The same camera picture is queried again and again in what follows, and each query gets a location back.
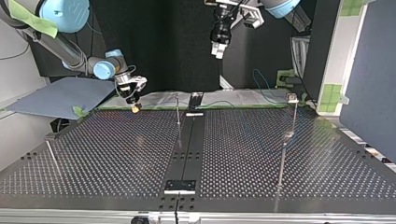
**vertical pin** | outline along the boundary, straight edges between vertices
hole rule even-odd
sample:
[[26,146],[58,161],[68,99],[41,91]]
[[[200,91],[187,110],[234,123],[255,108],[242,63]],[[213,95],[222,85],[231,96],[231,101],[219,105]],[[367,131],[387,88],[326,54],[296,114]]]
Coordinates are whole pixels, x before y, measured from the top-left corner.
[[178,94],[176,93],[176,112],[177,112],[177,125],[180,125],[180,112],[178,110]]

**black cable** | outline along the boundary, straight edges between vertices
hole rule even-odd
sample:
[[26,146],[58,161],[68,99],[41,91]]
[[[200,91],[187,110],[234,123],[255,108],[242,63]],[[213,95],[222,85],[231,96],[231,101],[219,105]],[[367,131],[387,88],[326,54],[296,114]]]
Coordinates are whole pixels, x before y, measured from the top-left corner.
[[315,102],[314,98],[312,97],[312,95],[309,93],[308,89],[306,88],[303,78],[300,75],[300,71],[297,68],[297,61],[296,58],[294,57],[294,47],[293,47],[293,36],[294,36],[294,19],[295,19],[295,15],[296,15],[296,9],[294,8],[293,12],[293,19],[291,20],[291,37],[290,37],[290,47],[291,47],[291,58],[293,59],[294,64],[296,65],[296,71],[297,71],[297,76],[298,78],[301,80],[301,84],[303,85],[303,88],[306,92],[306,94],[308,95],[308,97],[312,100],[312,103],[314,103],[315,108],[318,108],[317,103]]
[[28,49],[29,49],[29,43],[27,44],[26,49],[22,53],[19,53],[19,54],[10,56],[10,57],[6,57],[6,58],[0,58],[0,60],[3,61],[3,60],[8,60],[8,59],[18,58],[18,57],[22,56],[24,53],[26,53]]

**metal post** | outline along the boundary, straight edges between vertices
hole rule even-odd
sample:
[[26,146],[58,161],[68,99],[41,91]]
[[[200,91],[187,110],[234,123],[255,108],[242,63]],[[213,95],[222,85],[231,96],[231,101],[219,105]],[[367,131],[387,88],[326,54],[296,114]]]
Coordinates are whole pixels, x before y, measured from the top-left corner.
[[177,125],[180,125],[180,112],[178,110],[178,94],[176,93],[176,112],[177,112]]
[[284,144],[282,147],[282,156],[280,158],[279,180],[277,182],[277,186],[279,188],[282,188],[283,170],[285,169],[286,145],[287,144]]
[[50,153],[50,155],[51,155],[51,157],[53,159],[53,162],[55,162],[55,166],[56,166],[56,169],[58,170],[59,176],[62,176],[61,175],[61,169],[59,168],[57,159],[55,157],[55,154],[53,153],[52,146],[50,145],[50,141],[46,141],[46,144],[47,144],[47,147],[49,148],[49,153]]

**wire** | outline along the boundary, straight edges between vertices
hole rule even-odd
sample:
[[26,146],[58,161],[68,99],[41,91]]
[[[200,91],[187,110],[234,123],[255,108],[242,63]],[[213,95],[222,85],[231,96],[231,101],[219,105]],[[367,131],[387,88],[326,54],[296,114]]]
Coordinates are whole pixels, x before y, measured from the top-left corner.
[[95,32],[95,33],[97,33],[97,34],[99,34],[99,35],[102,35],[101,32],[99,32],[99,31],[95,30],[93,27],[91,27],[91,25],[90,25],[89,22],[87,22],[87,25],[88,25],[88,27],[90,27],[90,29],[91,29],[93,32]]
[[[166,105],[166,104],[171,104],[171,103],[174,103],[174,102],[173,101],[168,101],[168,102],[162,102],[162,103],[159,103],[159,104],[151,104],[151,105],[156,106],[156,105]],[[188,105],[185,102],[179,102],[179,103],[183,104],[183,105]],[[147,106],[151,106],[151,105],[142,105],[142,108],[147,107]]]
[[259,90],[260,90],[260,93],[262,94],[262,97],[264,97],[264,99],[265,99],[266,101],[268,101],[269,103],[274,104],[274,105],[284,105],[284,104],[286,104],[286,102],[274,102],[274,101],[272,101],[271,99],[269,99],[269,98],[264,94],[264,92],[262,92],[262,86],[260,86],[259,81],[256,79],[256,73],[255,73],[255,72],[258,72],[258,73],[260,74],[260,76],[262,77],[262,79],[264,79],[265,84],[267,85],[268,91],[269,91],[274,97],[278,97],[278,96],[275,96],[275,95],[271,92],[271,89],[270,89],[270,86],[269,86],[269,84],[268,84],[268,81],[267,81],[267,79],[262,75],[262,73],[261,73],[258,69],[253,69],[253,79],[254,79],[254,82],[256,82],[256,85],[259,87]]
[[[291,37],[290,37],[290,47],[291,47],[291,58],[293,59],[293,62],[296,64],[297,67],[297,61],[296,58],[294,56],[294,47],[293,47],[293,31],[294,31],[294,19],[295,19],[295,15],[296,15],[296,9],[294,8],[293,10],[293,19],[291,20]],[[315,105],[315,108],[318,108],[317,103],[314,101],[314,98],[312,97],[312,95],[309,93],[308,89],[306,88],[304,81],[303,81],[303,77],[300,75],[300,71],[298,69],[296,69],[297,71],[297,76],[298,78],[301,80],[301,84],[303,85],[303,88],[306,92],[306,94],[308,95],[309,98],[311,98],[312,103]]]
[[29,49],[29,46],[30,45],[27,44],[26,49],[23,52],[19,53],[19,54],[16,54],[16,55],[13,55],[13,56],[9,56],[9,57],[6,57],[6,58],[0,58],[0,60],[3,61],[3,60],[8,60],[8,59],[18,58],[18,57],[22,56],[24,53],[27,52],[27,50]]
[[235,105],[233,105],[233,104],[230,103],[229,101],[215,101],[215,102],[213,102],[213,103],[211,103],[211,104],[208,104],[208,105],[200,105],[200,106],[197,106],[197,107],[198,107],[198,108],[206,108],[206,107],[209,107],[209,106],[218,104],[218,103],[226,103],[226,104],[230,105],[232,108],[235,108]]

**metal bracket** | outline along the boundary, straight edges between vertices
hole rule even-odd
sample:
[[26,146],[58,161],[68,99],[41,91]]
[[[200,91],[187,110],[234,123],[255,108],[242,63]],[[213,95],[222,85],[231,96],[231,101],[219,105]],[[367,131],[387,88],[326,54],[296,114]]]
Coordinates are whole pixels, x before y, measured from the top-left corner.
[[197,109],[199,105],[201,105],[202,99],[204,98],[204,93],[203,92],[193,92],[190,96],[190,101],[189,101],[189,112],[186,113],[187,117],[197,117],[197,116],[203,116],[204,113]]
[[195,194],[195,183],[195,180],[168,180],[166,181],[164,194]]

